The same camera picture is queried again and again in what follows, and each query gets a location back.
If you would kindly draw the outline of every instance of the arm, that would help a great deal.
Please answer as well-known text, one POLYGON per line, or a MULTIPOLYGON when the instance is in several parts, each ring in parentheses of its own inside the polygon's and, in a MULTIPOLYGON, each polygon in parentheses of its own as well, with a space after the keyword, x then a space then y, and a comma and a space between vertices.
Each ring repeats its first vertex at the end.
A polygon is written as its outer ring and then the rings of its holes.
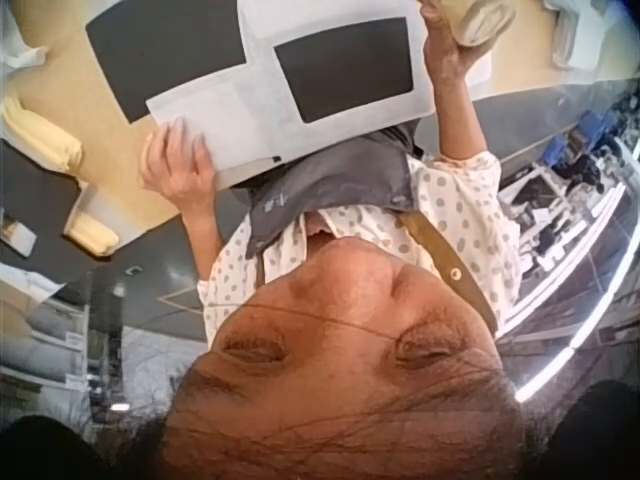
POLYGON ((467 160, 488 150, 478 116, 462 81, 434 83, 440 152, 451 160, 467 160))
POLYGON ((440 151, 451 160, 467 160, 487 150, 480 122, 465 82, 471 67, 495 43, 478 47, 459 45, 438 0, 424 0, 421 9, 429 36, 425 64, 433 83, 440 128, 440 151))
POLYGON ((202 136, 185 145, 182 120, 150 135, 140 158, 142 186, 175 205, 187 230, 200 280, 208 281, 224 242, 215 218, 215 170, 202 136))
POLYGON ((198 278, 209 281, 211 269, 220 252, 224 248, 224 241, 218 232, 218 225, 213 215, 202 218, 182 216, 182 222, 187 230, 189 244, 198 270, 198 278))

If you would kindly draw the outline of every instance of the tan table surface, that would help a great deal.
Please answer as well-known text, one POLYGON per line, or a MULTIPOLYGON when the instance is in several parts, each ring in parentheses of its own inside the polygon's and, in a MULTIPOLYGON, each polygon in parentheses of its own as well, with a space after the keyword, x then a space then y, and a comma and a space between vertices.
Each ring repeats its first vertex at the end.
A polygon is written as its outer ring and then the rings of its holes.
MULTIPOLYGON (((494 52, 491 94, 624 79, 635 73, 630 59, 635 58, 631 54, 635 54, 637 34, 630 28, 616 28, 609 36, 601 68, 590 78, 556 69, 551 63, 556 16, 544 10, 541 0, 516 3, 518 18, 494 52)), ((85 5, 84 0, 13 0, 26 43, 48 45, 51 50, 45 65, 18 72, 7 92, 78 138, 85 152, 79 177, 97 187, 141 229, 151 229, 176 214, 162 198, 138 186, 138 154, 155 123, 147 116, 130 125, 120 111, 84 31, 85 5)), ((225 172, 220 187, 261 173, 272 164, 263 160, 225 172)))

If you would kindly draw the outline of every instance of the blue object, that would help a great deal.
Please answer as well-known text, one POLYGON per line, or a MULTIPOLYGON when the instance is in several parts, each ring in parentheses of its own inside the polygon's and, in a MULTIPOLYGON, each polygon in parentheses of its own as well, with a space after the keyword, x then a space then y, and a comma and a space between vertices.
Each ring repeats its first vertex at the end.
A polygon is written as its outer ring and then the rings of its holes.
POLYGON ((557 135, 547 145, 546 150, 542 154, 542 161, 548 167, 555 167, 564 157, 564 152, 568 148, 567 137, 557 135))
POLYGON ((600 141, 602 136, 611 130, 616 124, 616 117, 613 113, 598 114, 595 112, 587 112, 580 123, 578 123, 578 131, 585 139, 585 148, 587 152, 593 150, 593 147, 600 141))

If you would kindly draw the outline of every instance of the brown strap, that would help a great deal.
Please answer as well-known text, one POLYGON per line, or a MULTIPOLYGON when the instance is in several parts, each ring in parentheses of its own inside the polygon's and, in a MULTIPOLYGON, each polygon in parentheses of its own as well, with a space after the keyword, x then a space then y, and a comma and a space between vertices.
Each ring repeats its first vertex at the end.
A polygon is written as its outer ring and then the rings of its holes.
POLYGON ((256 285, 255 285, 255 289, 259 289, 260 287, 263 287, 265 284, 265 273, 264 273, 264 252, 259 253, 258 255, 256 255, 256 258, 258 259, 258 267, 256 268, 256 285))
POLYGON ((473 279, 471 272, 451 248, 449 242, 444 239, 423 213, 401 213, 398 218, 416 243, 429 252, 435 267, 442 275, 442 280, 482 316, 489 330, 494 334, 498 328, 496 316, 484 293, 473 279), (462 274, 458 281, 451 278, 450 275, 451 270, 455 268, 460 270, 462 274))

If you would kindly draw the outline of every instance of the polka dot shirt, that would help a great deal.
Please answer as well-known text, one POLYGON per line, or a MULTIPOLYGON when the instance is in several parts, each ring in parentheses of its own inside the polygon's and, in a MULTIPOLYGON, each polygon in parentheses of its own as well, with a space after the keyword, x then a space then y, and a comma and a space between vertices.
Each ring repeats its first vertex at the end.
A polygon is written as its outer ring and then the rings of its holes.
MULTIPOLYGON (((408 158, 408 162, 420 210, 456 250, 501 326, 517 300, 521 272, 519 226, 504 216, 497 198, 499 160, 486 152, 465 161, 408 158)), ((360 237, 435 275, 449 274, 436 270, 429 253, 414 242, 390 210, 354 205, 318 214, 336 238, 360 237)), ((245 258, 250 235, 247 216, 216 260, 210 281, 198 283, 209 344, 222 322, 255 292, 258 262, 245 258)), ((307 224, 302 215, 264 251, 266 282, 291 272, 306 256, 307 224)))

